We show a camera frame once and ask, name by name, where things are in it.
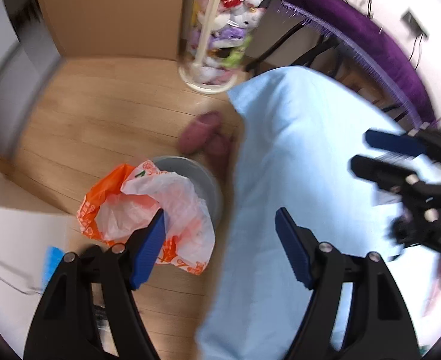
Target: stuffed toy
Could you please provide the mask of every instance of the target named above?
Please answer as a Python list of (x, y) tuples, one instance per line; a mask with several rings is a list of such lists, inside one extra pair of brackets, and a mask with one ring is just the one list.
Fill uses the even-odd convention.
[(244, 58), (245, 50), (252, 40), (252, 36), (246, 36), (244, 42), (239, 47), (234, 48), (229, 56), (222, 60), (222, 67), (226, 69), (237, 69)]
[(248, 8), (242, 4), (239, 8), (231, 11), (231, 21), (237, 27), (252, 30), (258, 26), (265, 11), (264, 8)]
[(211, 46), (216, 49), (238, 47), (244, 43), (245, 35), (245, 29), (227, 25), (220, 32), (214, 33)]
[[(221, 28), (225, 27), (230, 18), (231, 18), (231, 14), (229, 12), (221, 12), (217, 14), (216, 18), (214, 19), (214, 23), (212, 24), (211, 31), (218, 31)], [(204, 25), (203, 12), (199, 12), (197, 14), (197, 20), (199, 20), (200, 24)]]

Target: chair leg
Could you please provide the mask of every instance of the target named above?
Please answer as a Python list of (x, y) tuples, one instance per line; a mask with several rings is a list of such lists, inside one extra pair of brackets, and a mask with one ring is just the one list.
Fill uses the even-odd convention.
[(306, 51), (298, 59), (291, 63), (291, 66), (304, 66), (311, 59), (315, 59), (318, 55), (322, 54), (324, 51), (329, 50), (331, 47), (335, 47), (339, 44), (339, 41), (335, 37), (328, 38), (325, 42), (320, 43), (309, 51)]
[[(319, 35), (319, 39), (317, 39), (316, 46), (317, 46), (318, 44), (321, 44), (322, 42), (324, 42), (324, 39), (325, 39), (325, 36), (322, 35), (322, 34), (320, 34), (320, 35)], [(304, 66), (305, 66), (306, 68), (310, 68), (311, 65), (312, 65), (312, 63), (315, 61), (315, 59), (316, 59), (316, 57), (312, 58), (312, 59), (311, 59), (309, 62), (307, 62)]]
[(342, 61), (344, 61), (344, 56), (339, 52), (338, 49), (334, 49), (336, 52), (336, 64), (334, 69), (332, 69), (332, 71), (329, 72), (328, 76), (330, 78), (335, 78), (335, 76), (337, 75), (337, 73), (339, 73), (339, 69), (341, 68), (342, 65)]
[(277, 42), (275, 42), (269, 49), (267, 49), (267, 51), (265, 51), (261, 56), (257, 57), (256, 59), (254, 59), (252, 62), (248, 63), (245, 66), (244, 71), (251, 71), (253, 69), (255, 69), (256, 67), (258, 67), (260, 65), (261, 62), (263, 62), (265, 59), (267, 59), (269, 56), (272, 55), (272, 53), (274, 51), (276, 51), (279, 47), (281, 47), (284, 42), (289, 39), (292, 35), (294, 35), (294, 33), (296, 33), (297, 31), (299, 31), (301, 28), (303, 28), (304, 25), (301, 23), (297, 23), (295, 26), (293, 26), (290, 30), (288, 30), (284, 35), (282, 35), (282, 37), (279, 38), (279, 40), (277, 40)]

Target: light blue cloth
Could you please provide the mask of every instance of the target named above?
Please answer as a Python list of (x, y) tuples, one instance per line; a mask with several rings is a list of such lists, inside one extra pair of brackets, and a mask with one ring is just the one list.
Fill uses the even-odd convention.
[[(310, 228), (345, 254), (399, 252), (388, 239), (400, 204), (374, 205), (375, 188), (355, 179), (349, 160), (378, 157), (367, 148), (369, 128), (400, 131), (356, 93), (313, 70), (282, 67), (229, 91), (245, 123), (234, 175), (234, 213), (214, 304), (196, 340), (205, 360), (282, 359), (310, 299), (294, 277), (277, 237), (274, 218), (285, 206), (297, 225)], [(433, 181), (430, 162), (412, 168)], [(437, 256), (413, 247), (389, 263), (414, 325), (432, 281)], [(349, 312), (344, 285), (332, 336), (339, 347)]]

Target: plastic bag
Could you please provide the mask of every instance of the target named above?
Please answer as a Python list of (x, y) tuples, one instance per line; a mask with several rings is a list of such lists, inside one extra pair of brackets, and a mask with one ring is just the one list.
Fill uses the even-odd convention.
[(152, 161), (114, 169), (87, 193), (77, 219), (83, 234), (113, 245), (146, 227), (159, 208), (165, 213), (166, 240), (156, 263), (201, 274), (215, 241), (206, 202), (188, 178), (160, 171)]

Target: pink slipper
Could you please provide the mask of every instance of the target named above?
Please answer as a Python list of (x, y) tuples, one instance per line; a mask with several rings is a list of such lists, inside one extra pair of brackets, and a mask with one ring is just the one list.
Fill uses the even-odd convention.
[(182, 132), (177, 147), (182, 154), (190, 155), (200, 150), (221, 127), (219, 111), (209, 111), (197, 116)]
[(216, 133), (204, 146), (205, 156), (213, 173), (225, 179), (229, 168), (232, 138), (229, 140), (222, 134)]

